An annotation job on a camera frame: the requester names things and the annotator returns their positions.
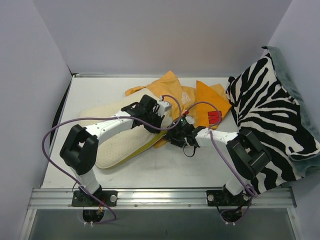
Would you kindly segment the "orange pillowcase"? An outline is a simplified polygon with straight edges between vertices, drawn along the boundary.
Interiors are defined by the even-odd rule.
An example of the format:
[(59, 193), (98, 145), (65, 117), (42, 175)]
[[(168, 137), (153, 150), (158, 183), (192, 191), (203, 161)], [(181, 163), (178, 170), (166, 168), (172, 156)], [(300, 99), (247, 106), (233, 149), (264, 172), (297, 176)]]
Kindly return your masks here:
[(196, 87), (183, 86), (172, 71), (148, 85), (128, 89), (125, 95), (132, 95), (142, 89), (148, 89), (158, 98), (163, 95), (176, 98), (182, 112), (188, 111), (188, 115), (195, 120), (195, 127), (214, 125), (212, 129), (215, 130), (219, 126), (219, 115), (225, 118), (231, 109), (221, 84), (208, 86), (197, 80)]

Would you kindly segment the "cream memory foam pillow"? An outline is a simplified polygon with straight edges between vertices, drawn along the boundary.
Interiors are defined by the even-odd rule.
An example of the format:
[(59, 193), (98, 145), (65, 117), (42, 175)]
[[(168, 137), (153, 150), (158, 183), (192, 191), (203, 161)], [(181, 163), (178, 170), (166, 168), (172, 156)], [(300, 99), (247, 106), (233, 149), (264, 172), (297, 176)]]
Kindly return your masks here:
[[(148, 90), (141, 93), (136, 92), (118, 101), (86, 108), (80, 111), (78, 116), (80, 118), (111, 117), (120, 111), (122, 107), (140, 101), (143, 95), (151, 96), (156, 100), (159, 99)], [(122, 164), (152, 147), (164, 134), (164, 132), (153, 134), (147, 131), (142, 125), (123, 131), (100, 144), (97, 150), (95, 165), (100, 169), (109, 169)]]

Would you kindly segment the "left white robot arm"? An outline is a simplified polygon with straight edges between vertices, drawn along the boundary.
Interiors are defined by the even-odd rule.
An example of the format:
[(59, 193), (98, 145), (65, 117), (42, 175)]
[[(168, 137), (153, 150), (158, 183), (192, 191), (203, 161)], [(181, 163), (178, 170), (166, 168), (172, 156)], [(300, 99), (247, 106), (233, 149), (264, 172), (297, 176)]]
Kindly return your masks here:
[(93, 170), (98, 147), (113, 136), (140, 125), (158, 134), (165, 113), (170, 109), (169, 102), (145, 94), (139, 102), (122, 107), (110, 120), (85, 127), (76, 124), (70, 129), (59, 155), (86, 189), (83, 200), (88, 205), (95, 206), (101, 201), (102, 187)]

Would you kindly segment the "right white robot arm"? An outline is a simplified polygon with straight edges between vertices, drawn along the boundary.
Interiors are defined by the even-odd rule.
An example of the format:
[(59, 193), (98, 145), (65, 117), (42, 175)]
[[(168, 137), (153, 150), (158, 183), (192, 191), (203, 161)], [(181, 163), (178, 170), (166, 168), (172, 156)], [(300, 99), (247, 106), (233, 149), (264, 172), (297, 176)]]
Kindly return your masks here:
[(224, 132), (205, 126), (194, 127), (185, 117), (176, 123), (177, 126), (167, 131), (166, 141), (180, 148), (213, 147), (232, 172), (233, 178), (225, 184), (221, 193), (226, 204), (232, 205), (238, 201), (243, 191), (252, 197), (258, 196), (251, 181), (272, 157), (251, 130), (243, 128), (239, 132)]

